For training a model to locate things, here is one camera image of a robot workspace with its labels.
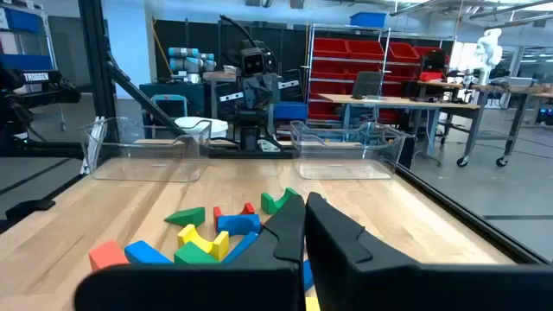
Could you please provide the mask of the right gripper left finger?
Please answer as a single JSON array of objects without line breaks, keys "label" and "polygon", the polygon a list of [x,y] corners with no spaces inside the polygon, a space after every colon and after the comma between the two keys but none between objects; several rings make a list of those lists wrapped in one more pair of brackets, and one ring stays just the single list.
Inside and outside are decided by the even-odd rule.
[{"label": "right gripper left finger", "polygon": [[230,263],[115,265],[77,287],[75,311],[304,311],[304,200],[294,195]]}]

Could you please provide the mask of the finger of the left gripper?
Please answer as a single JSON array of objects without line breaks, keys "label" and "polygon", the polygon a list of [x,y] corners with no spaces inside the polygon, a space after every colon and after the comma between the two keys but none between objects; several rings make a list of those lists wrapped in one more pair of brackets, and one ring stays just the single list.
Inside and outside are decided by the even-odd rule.
[{"label": "finger of the left gripper", "polygon": [[259,109],[261,107],[260,99],[257,95],[259,90],[260,80],[262,76],[260,74],[247,78],[242,78],[242,92],[245,99],[245,108],[249,110]]},{"label": "finger of the left gripper", "polygon": [[261,78],[262,101],[261,106],[264,108],[273,102],[274,98],[280,99],[280,89],[278,83],[281,77],[276,73],[265,73]]}]

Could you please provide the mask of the long blue block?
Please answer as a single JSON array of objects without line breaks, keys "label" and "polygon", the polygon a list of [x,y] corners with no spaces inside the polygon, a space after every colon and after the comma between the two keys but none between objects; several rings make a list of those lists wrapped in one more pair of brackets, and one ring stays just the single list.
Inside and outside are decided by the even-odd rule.
[{"label": "long blue block", "polygon": [[251,244],[253,244],[258,237],[255,232],[249,232],[245,235],[241,241],[227,254],[222,263],[230,263],[236,259],[241,253],[243,253]]}]

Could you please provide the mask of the blue rectangular block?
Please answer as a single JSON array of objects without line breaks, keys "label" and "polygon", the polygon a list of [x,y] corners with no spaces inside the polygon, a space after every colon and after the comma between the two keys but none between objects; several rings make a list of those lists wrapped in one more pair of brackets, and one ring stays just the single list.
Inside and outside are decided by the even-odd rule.
[{"label": "blue rectangular block", "polygon": [[136,241],[124,247],[124,254],[131,263],[172,264],[173,262],[161,252],[143,240]]},{"label": "blue rectangular block", "polygon": [[305,292],[309,291],[314,286],[314,278],[308,259],[306,259],[302,265],[302,283]]}]

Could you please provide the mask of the yellow arch block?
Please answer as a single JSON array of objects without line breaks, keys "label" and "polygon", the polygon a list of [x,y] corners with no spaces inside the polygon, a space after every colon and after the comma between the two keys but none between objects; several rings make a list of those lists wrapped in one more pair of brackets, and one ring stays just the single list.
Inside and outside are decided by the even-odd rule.
[{"label": "yellow arch block", "polygon": [[222,231],[214,241],[208,241],[198,233],[194,224],[188,224],[177,234],[177,243],[179,247],[192,243],[221,262],[229,251],[230,235],[228,231]]}]

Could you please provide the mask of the blue arch block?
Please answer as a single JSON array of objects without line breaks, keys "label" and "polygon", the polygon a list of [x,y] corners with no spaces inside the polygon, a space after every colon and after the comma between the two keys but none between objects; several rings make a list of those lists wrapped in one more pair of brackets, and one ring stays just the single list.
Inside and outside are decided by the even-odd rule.
[{"label": "blue arch block", "polygon": [[219,216],[217,233],[227,231],[230,236],[247,235],[250,232],[259,233],[261,222],[257,214]]}]

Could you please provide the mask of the red plastic storage bin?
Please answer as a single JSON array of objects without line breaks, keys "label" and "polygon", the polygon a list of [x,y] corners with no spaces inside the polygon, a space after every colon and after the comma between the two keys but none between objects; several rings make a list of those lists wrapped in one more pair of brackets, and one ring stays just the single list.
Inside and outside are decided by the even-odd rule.
[{"label": "red plastic storage bin", "polygon": [[382,85],[382,95],[386,97],[403,97],[404,87],[401,82],[385,81]]},{"label": "red plastic storage bin", "polygon": [[413,65],[387,65],[385,67],[385,79],[388,80],[412,80],[417,79],[419,66]]},{"label": "red plastic storage bin", "polygon": [[339,107],[340,104],[332,102],[309,101],[308,117],[320,120],[339,120],[340,114],[337,112]]},{"label": "red plastic storage bin", "polygon": [[351,83],[339,83],[339,82],[322,82],[316,81],[310,84],[311,98],[318,98],[321,93],[323,94],[350,94],[353,89]]},{"label": "red plastic storage bin", "polygon": [[401,109],[379,109],[378,121],[381,124],[399,124],[403,114]]},{"label": "red plastic storage bin", "polygon": [[348,58],[350,52],[343,39],[315,38],[313,55],[325,58]]},{"label": "red plastic storage bin", "polygon": [[402,63],[418,63],[420,56],[409,43],[391,41],[388,45],[387,60]]},{"label": "red plastic storage bin", "polygon": [[315,60],[312,63],[311,76],[316,79],[345,79],[347,70],[338,61]]},{"label": "red plastic storage bin", "polygon": [[379,41],[347,40],[351,59],[383,60],[385,51]]}]

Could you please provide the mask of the white bucket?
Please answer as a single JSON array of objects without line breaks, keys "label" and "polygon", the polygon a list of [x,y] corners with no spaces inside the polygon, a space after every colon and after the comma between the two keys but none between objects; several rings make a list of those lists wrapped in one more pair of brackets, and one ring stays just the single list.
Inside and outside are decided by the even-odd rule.
[{"label": "white bucket", "polygon": [[226,137],[229,128],[227,121],[207,117],[179,117],[175,123],[187,133],[205,138]]}]

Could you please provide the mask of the black room divider panel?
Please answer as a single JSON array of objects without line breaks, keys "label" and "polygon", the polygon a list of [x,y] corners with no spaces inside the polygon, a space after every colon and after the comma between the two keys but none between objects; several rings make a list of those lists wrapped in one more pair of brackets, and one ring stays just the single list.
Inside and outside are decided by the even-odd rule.
[{"label": "black room divider panel", "polygon": [[[240,22],[257,41],[263,41],[276,56],[275,71],[299,69],[302,77],[306,61],[306,29],[286,29],[269,22]],[[155,48],[156,75],[152,82],[168,79],[169,48],[198,48],[203,54],[214,54],[221,66],[228,62],[230,52],[238,52],[238,45],[245,40],[242,33],[228,22],[190,22],[156,20],[151,36]]]}]

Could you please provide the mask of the green triangle block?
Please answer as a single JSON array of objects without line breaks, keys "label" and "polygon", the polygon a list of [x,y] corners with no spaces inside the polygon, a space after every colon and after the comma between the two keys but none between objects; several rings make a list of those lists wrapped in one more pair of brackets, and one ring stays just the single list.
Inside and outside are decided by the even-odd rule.
[{"label": "green triangle block", "polygon": [[193,242],[187,242],[174,254],[175,264],[208,264],[219,263],[217,259],[204,252]]}]

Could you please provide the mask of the red arch block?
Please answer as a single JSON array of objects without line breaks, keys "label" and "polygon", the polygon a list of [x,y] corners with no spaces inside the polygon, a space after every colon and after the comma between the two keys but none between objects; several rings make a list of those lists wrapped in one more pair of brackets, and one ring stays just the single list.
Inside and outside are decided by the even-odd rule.
[{"label": "red arch block", "polygon": [[219,228],[219,222],[222,220],[223,222],[229,222],[236,219],[242,219],[246,215],[253,215],[256,213],[256,210],[252,203],[246,202],[244,204],[244,207],[242,211],[239,214],[236,215],[224,215],[221,211],[221,208],[219,206],[215,206],[213,208],[213,224],[215,230],[218,232],[220,231]]}]

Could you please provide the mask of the green wedge block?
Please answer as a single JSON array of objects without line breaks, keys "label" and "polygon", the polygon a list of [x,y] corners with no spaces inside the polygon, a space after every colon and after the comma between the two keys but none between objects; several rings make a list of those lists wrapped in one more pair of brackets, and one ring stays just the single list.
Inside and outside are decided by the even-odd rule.
[{"label": "green wedge block", "polygon": [[206,212],[205,208],[202,206],[174,212],[165,218],[164,221],[172,225],[186,227],[190,224],[194,226],[202,225],[205,219]]}]

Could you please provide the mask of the clear plastic bin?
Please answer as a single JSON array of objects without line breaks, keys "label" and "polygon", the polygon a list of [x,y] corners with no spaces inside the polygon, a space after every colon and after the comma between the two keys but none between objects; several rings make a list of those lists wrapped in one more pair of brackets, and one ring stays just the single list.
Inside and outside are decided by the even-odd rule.
[{"label": "clear plastic bin", "polygon": [[374,122],[344,130],[293,121],[290,135],[295,168],[308,180],[388,180],[395,174],[406,138]]},{"label": "clear plastic bin", "polygon": [[193,182],[207,168],[209,137],[179,126],[99,118],[79,129],[84,168],[98,180]]}]

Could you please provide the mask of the orange triangle block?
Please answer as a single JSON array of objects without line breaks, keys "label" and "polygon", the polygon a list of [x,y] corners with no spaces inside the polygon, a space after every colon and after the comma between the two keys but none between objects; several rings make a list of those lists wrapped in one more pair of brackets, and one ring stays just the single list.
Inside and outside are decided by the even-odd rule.
[{"label": "orange triangle block", "polygon": [[115,240],[109,240],[92,249],[88,256],[92,271],[130,263]]}]

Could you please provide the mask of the rolling work table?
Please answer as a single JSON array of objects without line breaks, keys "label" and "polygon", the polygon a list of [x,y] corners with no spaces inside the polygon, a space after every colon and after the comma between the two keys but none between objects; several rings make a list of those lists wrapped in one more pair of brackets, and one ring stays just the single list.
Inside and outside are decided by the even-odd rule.
[{"label": "rolling work table", "polygon": [[[496,160],[496,165],[500,168],[505,167],[508,164],[509,157],[512,155],[512,151],[515,147],[518,139],[518,133],[522,126],[524,119],[524,112],[527,104],[532,98],[550,99],[553,98],[553,85],[536,85],[530,86],[508,86],[507,84],[495,84],[495,85],[475,85],[472,84],[469,87],[470,90],[476,91],[478,95],[477,102],[473,108],[470,108],[469,104],[462,105],[461,108],[444,108],[443,112],[447,114],[446,121],[442,123],[444,126],[444,136],[442,140],[445,141],[447,132],[450,129],[455,129],[468,134],[466,147],[462,156],[457,160],[456,164],[460,168],[464,168],[469,163],[469,157],[472,154],[474,146],[479,140],[489,141],[505,141],[504,153]],[[525,94],[526,100],[515,111],[511,128],[507,134],[502,135],[490,135],[480,134],[480,124],[483,119],[485,105],[487,97],[490,93],[508,93],[508,94]],[[470,128],[463,129],[460,126],[453,125],[451,119],[452,116],[464,117],[471,120]]]}]

